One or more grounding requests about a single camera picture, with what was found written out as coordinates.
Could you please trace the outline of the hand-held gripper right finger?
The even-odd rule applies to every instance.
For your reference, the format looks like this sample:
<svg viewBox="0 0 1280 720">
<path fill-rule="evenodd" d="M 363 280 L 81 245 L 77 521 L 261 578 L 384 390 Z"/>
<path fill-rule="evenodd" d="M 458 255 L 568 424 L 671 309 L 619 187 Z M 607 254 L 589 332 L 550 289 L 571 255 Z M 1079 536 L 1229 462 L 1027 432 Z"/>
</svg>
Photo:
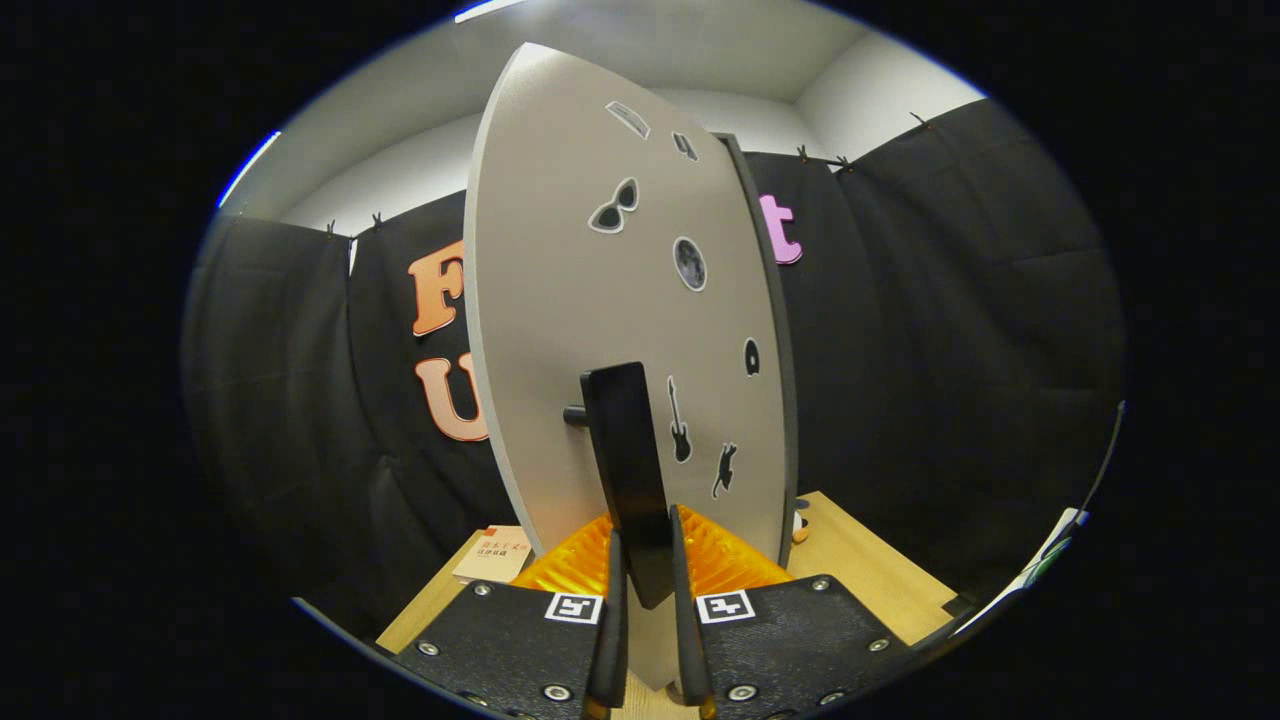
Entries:
<svg viewBox="0 0 1280 720">
<path fill-rule="evenodd" d="M 669 525 L 681 694 L 700 717 L 815 719 L 913 665 L 836 577 L 791 577 L 681 505 Z"/>
</svg>

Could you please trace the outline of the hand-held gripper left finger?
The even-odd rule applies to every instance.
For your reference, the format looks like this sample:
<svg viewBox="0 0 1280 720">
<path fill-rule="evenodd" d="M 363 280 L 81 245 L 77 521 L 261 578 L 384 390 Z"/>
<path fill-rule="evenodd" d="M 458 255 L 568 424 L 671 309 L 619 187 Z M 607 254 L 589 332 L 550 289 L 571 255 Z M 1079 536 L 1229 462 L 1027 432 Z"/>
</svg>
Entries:
<svg viewBox="0 0 1280 720">
<path fill-rule="evenodd" d="M 397 652 L 416 680 L 504 719 L 607 719 L 625 702 L 628 580 L 589 521 L 512 582 L 470 582 Z"/>
</svg>

